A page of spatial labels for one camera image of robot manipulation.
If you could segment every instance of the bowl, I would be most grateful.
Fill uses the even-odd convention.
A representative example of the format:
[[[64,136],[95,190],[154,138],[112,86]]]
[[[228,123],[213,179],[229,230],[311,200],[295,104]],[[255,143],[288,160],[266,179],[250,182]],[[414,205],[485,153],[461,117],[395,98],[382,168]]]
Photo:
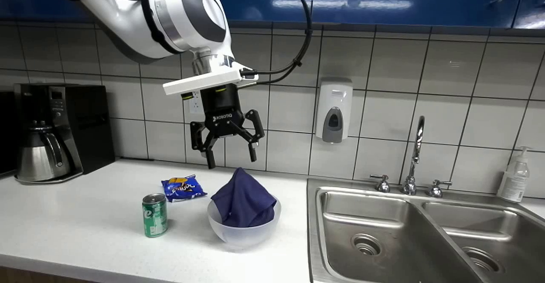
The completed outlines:
[[[276,199],[274,218],[271,221],[260,226],[239,228],[226,226],[221,223],[221,215],[214,200],[210,201],[207,209],[208,221],[210,221],[210,226],[216,235],[228,245],[237,248],[254,246],[269,238],[276,228],[281,211],[280,201]]]

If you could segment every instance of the double basin sink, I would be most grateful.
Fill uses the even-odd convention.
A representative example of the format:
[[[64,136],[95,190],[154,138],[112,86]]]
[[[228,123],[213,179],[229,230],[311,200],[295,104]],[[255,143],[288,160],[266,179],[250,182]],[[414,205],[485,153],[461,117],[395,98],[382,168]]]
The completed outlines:
[[[308,180],[311,277],[323,283],[545,283],[545,223],[496,197],[431,198]]]

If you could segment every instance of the blue cloth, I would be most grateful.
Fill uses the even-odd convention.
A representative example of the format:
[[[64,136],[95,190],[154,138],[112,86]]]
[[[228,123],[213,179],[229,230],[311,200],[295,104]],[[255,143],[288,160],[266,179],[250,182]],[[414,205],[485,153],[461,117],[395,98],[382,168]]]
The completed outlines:
[[[274,218],[276,199],[240,167],[231,180],[212,196],[212,200],[226,226],[255,227]]]

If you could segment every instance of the backsplash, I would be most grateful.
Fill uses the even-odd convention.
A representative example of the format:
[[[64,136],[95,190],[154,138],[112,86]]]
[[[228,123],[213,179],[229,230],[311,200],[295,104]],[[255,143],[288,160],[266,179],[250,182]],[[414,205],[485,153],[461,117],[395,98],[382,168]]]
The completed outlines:
[[[545,38],[439,30],[315,31],[302,67],[279,84],[239,92],[243,111],[256,109],[265,128],[257,161],[236,136],[216,142],[216,164],[355,180],[387,174],[396,183],[407,175],[415,123],[425,115],[417,185],[440,179],[452,189],[496,192],[513,150],[528,145],[526,196],[545,197]],[[239,62],[276,69],[304,36],[233,29],[232,38]],[[189,122],[204,117],[162,90],[192,75],[191,59],[139,65],[93,25],[0,23],[0,89],[29,81],[103,84],[115,151],[126,157],[206,164],[189,145]],[[355,89],[349,137],[334,145],[312,134],[319,81],[328,76],[347,77]]]

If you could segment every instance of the soda can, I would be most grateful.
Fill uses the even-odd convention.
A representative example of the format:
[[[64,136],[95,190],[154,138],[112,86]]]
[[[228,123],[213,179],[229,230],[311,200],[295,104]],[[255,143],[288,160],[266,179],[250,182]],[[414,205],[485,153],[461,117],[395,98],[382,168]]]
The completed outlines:
[[[144,233],[147,237],[163,235],[167,229],[167,198],[164,194],[148,194],[142,199]]]

